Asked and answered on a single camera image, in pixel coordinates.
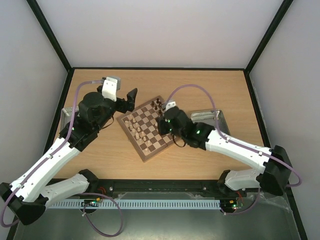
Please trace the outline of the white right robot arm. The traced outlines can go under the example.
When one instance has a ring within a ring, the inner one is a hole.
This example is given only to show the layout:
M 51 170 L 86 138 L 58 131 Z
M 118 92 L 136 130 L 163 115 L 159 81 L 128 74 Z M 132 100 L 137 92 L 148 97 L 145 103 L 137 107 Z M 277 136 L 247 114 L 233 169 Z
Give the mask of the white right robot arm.
M 218 191 L 222 195 L 250 188 L 262 188 L 275 196 L 284 194 L 293 170 L 283 147 L 268 148 L 241 141 L 220 132 L 216 126 L 193 122 L 177 106 L 166 110 L 156 121 L 160 135 L 171 134 L 192 148 L 220 153 L 250 166 L 248 170 L 225 170 L 221 174 Z

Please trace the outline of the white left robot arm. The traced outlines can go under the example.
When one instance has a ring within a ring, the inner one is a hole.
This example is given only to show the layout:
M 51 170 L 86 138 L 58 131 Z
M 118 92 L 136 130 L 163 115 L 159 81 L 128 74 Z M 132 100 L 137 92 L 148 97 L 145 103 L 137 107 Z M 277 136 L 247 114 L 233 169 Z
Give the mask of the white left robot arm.
M 89 92 L 80 102 L 75 97 L 70 122 L 48 151 L 21 177 L 12 183 L 0 184 L 0 197 L 18 222 L 30 225 L 55 203 L 83 194 L 95 185 L 98 179 L 87 169 L 58 183 L 50 185 L 49 182 L 66 163 L 98 137 L 115 112 L 133 111 L 137 88 L 128 92 L 126 99 L 117 97 L 116 93 L 116 90 L 104 89 Z

